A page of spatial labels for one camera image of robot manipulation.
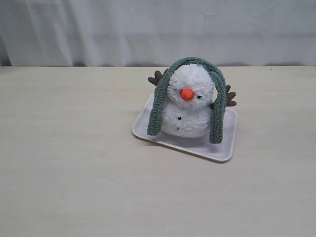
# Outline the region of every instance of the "plush snowman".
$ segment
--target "plush snowman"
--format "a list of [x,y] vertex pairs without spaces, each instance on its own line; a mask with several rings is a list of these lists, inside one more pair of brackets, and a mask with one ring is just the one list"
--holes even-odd
[[[198,138],[209,133],[209,142],[223,140],[223,120],[227,104],[234,106],[234,92],[226,86],[222,72],[213,64],[196,57],[183,58],[171,65],[156,85],[148,135],[167,134]],[[214,89],[217,98],[212,100]]]

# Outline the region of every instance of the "table surface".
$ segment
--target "table surface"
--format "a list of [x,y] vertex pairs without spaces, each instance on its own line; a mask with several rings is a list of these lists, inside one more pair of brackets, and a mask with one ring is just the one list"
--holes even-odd
[[223,67],[225,164],[138,140],[165,68],[0,67],[1,237],[315,237],[316,67]]

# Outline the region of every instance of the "white plastic tray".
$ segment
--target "white plastic tray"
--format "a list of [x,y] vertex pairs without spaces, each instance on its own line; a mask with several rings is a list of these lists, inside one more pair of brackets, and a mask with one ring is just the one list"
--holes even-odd
[[132,133],[137,138],[214,162],[224,163],[232,158],[238,124],[238,114],[234,110],[226,108],[223,142],[221,144],[210,144],[208,134],[202,138],[180,138],[162,131],[158,136],[147,135],[153,101],[154,94],[149,97],[133,125]]

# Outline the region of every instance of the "green knitted scarf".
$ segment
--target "green knitted scarf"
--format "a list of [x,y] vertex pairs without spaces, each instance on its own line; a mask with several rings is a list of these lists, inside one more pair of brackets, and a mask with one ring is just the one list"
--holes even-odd
[[210,75],[210,78],[215,83],[217,90],[217,98],[212,110],[212,118],[210,125],[209,142],[212,144],[222,143],[223,141],[223,123],[224,113],[226,109],[226,83],[222,72],[210,62],[197,58],[187,57],[176,61],[172,64],[168,71],[163,75],[157,87],[155,88],[155,98],[153,108],[150,113],[147,134],[157,136],[161,130],[161,116],[164,98],[167,94],[170,77],[182,65],[199,64],[205,68]]

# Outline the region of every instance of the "white curtain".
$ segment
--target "white curtain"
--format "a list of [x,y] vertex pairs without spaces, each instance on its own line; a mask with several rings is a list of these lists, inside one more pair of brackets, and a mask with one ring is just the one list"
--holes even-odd
[[0,0],[13,66],[316,65],[316,0]]

